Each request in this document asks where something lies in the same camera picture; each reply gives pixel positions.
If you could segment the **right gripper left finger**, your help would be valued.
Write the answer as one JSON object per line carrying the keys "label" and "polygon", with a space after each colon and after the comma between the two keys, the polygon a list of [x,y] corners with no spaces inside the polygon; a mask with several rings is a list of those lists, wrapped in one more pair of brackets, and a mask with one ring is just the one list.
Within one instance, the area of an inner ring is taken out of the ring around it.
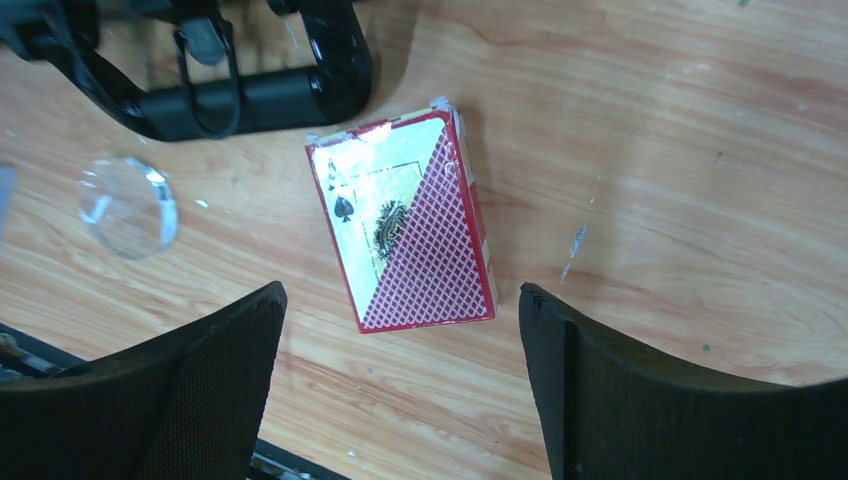
{"label": "right gripper left finger", "polygon": [[2,477],[248,478],[286,307],[274,281],[64,368],[3,334]]}

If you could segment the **black poker set case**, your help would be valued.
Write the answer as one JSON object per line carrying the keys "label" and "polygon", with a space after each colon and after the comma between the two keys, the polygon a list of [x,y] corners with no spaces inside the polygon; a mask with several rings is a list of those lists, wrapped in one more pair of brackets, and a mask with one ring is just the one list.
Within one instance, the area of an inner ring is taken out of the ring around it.
{"label": "black poker set case", "polygon": [[[312,64],[246,71],[219,1],[5,1],[1,41],[26,61],[51,64],[110,118],[156,141],[321,127],[358,115],[374,66],[352,3],[268,7],[279,18],[301,18]],[[175,85],[143,88],[100,54],[103,21],[123,15],[170,28]]]}

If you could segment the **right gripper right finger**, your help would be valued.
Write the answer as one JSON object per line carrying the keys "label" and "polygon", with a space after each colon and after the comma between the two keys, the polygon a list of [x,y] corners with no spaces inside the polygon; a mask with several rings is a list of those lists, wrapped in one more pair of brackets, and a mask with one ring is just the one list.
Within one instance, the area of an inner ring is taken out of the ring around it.
{"label": "right gripper right finger", "polygon": [[556,479],[843,479],[847,383],[706,368],[526,283],[519,328]]}

